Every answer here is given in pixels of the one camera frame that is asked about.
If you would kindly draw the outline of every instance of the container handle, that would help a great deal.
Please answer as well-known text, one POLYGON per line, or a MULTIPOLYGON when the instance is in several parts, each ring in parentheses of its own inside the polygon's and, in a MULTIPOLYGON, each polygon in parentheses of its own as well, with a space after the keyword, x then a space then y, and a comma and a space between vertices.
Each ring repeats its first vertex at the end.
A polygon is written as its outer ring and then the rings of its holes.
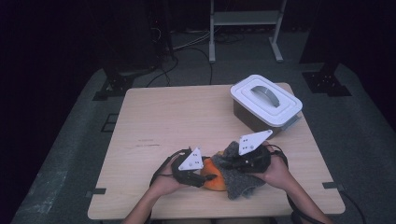
POLYGON ((270 91, 268 88, 264 86, 255 86, 251 89, 251 91, 259 91, 266 95, 268 99, 270 99, 271 103, 273 104, 274 107, 279 106, 279 99, 277 99, 276 95, 270 91))

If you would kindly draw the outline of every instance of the hand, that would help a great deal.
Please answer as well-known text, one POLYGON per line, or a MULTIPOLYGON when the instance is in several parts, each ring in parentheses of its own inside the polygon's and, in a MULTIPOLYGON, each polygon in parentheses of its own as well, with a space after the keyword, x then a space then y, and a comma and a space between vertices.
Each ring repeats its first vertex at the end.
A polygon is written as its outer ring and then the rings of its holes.
POLYGON ((159 173, 154 183, 152 183, 149 188, 152 193, 158 196, 163 196, 166 194, 171 194, 178 189, 186 188, 188 185, 180 184, 177 180, 172 177, 172 163, 178 156, 175 156, 172 160, 163 167, 163 170, 159 173))
MULTIPOLYGON (((272 147, 267 147, 270 152, 274 152, 272 147)), ((296 180, 289 172, 283 159, 277 155, 271 156, 271 164, 264 173, 252 174, 262 179, 269 185, 277 189, 286 190, 296 183, 296 180)))

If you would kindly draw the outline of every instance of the container lid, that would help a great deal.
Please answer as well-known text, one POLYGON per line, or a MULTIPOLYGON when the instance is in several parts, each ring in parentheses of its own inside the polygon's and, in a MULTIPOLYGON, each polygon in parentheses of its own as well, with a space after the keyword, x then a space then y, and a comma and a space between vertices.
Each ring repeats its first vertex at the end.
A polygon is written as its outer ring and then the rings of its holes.
POLYGON ((236 102, 272 127, 282 127, 303 108, 292 94, 259 75, 251 75, 231 87, 236 102))

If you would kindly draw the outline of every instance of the white shelf frame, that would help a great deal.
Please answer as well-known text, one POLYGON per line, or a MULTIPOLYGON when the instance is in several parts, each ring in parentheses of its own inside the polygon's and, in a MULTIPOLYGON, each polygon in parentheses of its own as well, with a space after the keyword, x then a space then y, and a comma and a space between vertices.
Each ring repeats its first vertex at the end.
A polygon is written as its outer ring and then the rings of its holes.
POLYGON ((231 11, 215 12, 214 0, 210 1, 210 39, 209 39, 209 61, 216 61, 215 52, 215 26, 218 25, 264 25, 274 24, 276 26, 274 36, 269 37, 270 45, 278 63, 283 62, 282 54, 277 46, 280 25, 282 24, 287 0, 283 0, 280 10, 269 11, 231 11))

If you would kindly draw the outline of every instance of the gray carpet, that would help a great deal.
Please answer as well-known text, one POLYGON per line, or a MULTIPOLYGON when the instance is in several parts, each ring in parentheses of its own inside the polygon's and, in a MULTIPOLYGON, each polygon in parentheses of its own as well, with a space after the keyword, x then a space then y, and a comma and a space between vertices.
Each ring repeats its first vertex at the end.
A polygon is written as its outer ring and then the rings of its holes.
MULTIPOLYGON (((352 96, 329 97, 312 93, 302 72, 317 71, 321 64, 298 64, 308 33, 281 33, 279 48, 285 62, 277 63, 268 43, 269 34, 245 35, 231 45, 216 45, 217 61, 212 64, 212 84, 234 84, 259 74, 273 82, 287 82, 304 104, 303 112, 336 183, 359 205, 367 223, 395 223, 396 134, 362 88, 358 77, 339 65, 335 75, 352 96)), ((173 35, 174 45, 196 38, 173 35)), ((208 52, 207 43, 193 46, 208 52)), ((168 73, 171 86, 208 85, 210 65, 196 49, 176 52, 177 67, 168 73)), ((175 64, 169 57, 167 70, 175 64)), ((138 77, 133 88, 142 88, 162 71, 138 77)), ((99 223, 87 217, 111 133, 101 129, 108 114, 119 113, 122 97, 93 101, 106 80, 102 70, 92 75, 56 139, 31 192, 13 223, 99 223)), ((150 87, 166 86, 165 76, 150 87)), ((332 216, 336 223, 361 223, 353 204, 343 196, 346 211, 332 216)), ((278 223, 290 223, 277 217, 278 223)), ((104 223, 120 223, 105 220, 104 223)))

